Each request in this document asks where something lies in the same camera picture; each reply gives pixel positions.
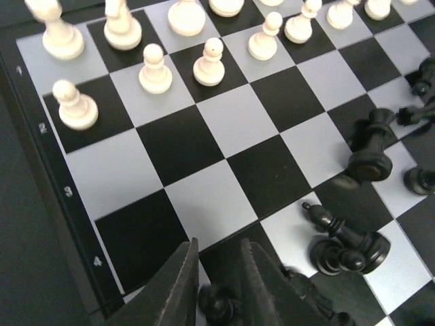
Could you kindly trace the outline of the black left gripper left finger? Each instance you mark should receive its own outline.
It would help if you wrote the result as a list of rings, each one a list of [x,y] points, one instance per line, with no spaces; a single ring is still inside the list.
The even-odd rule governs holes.
[[[159,271],[106,325],[195,325],[198,240],[181,243]]]

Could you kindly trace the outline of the black bishop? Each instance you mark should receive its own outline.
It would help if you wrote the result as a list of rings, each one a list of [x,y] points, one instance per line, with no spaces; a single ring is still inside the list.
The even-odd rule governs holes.
[[[346,226],[344,219],[334,217],[322,205],[303,202],[309,220],[322,233],[327,233],[327,240],[334,240],[345,248],[354,249],[364,255],[366,267],[359,274],[369,274],[377,269],[387,258],[391,242],[379,232],[358,233]]]

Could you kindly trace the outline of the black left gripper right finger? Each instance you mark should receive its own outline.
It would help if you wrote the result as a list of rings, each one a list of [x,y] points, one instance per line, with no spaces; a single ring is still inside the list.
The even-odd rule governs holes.
[[[266,251],[246,238],[241,241],[241,301],[244,325],[325,325],[294,292]]]

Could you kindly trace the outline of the black pawn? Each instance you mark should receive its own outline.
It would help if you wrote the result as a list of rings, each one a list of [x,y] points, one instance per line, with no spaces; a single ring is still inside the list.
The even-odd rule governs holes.
[[[366,267],[363,254],[345,248],[334,240],[323,239],[316,242],[309,257],[317,271],[327,276],[336,276],[341,272],[361,272]]]
[[[231,325],[239,313],[240,301],[220,285],[203,285],[198,292],[198,308],[208,325]]]

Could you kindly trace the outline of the black queen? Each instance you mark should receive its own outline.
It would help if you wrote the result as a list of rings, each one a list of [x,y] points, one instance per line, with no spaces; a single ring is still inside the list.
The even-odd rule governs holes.
[[[373,109],[369,125],[364,130],[364,146],[354,152],[348,161],[349,175],[361,181],[383,181],[393,168],[391,159],[384,154],[385,138],[392,135],[390,124],[395,113],[387,108]]]

